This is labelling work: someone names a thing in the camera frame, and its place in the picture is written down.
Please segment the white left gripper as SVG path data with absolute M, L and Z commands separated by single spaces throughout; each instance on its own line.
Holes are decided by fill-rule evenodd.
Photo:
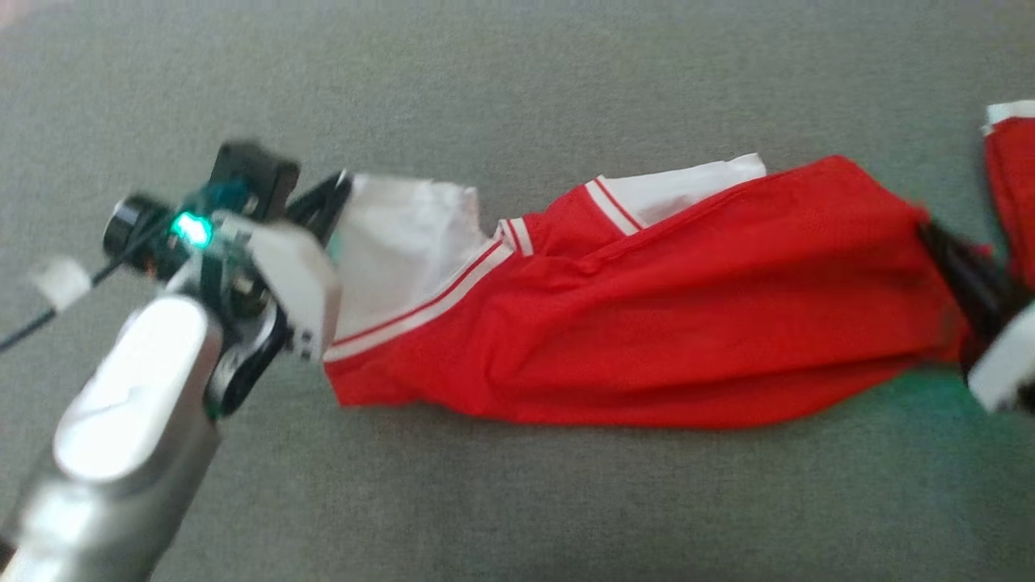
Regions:
M 341 280 L 326 246 L 353 190 L 348 170 L 257 222 L 228 209 L 172 209 L 127 196 L 108 219 L 103 253 L 117 266 L 202 303 L 221 324 L 209 414 L 233 414 L 282 352 L 315 361 L 332 342 Z

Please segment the red garment with white trim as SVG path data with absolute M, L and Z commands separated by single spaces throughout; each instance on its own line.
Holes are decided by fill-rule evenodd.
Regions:
M 1012 269 L 1035 288 L 1035 99 L 990 104 L 982 132 L 990 199 Z

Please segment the large grey sofa ottoman cushion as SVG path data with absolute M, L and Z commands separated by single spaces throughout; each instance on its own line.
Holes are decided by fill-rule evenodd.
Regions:
M 477 187 L 481 225 L 594 176 L 842 154 L 1004 251 L 981 125 L 1035 97 L 1035 0 L 0 0 L 0 338 L 115 203 L 256 137 L 300 188 Z M 341 409 L 285 356 L 154 582 L 1035 582 L 1035 420 L 921 369 L 748 432 Z

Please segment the red and white jersey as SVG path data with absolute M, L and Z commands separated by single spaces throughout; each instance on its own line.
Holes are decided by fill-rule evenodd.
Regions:
M 752 428 L 960 357 L 967 324 L 917 235 L 929 216 L 846 156 L 600 175 L 491 232 L 475 188 L 355 188 L 322 357 L 345 407 Z

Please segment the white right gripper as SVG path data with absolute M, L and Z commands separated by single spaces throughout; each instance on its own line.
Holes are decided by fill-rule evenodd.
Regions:
M 1035 414 L 1035 302 L 1021 309 L 1021 279 L 986 248 L 938 222 L 918 228 L 940 275 L 962 308 L 972 334 L 990 346 L 967 372 L 967 386 L 990 413 Z

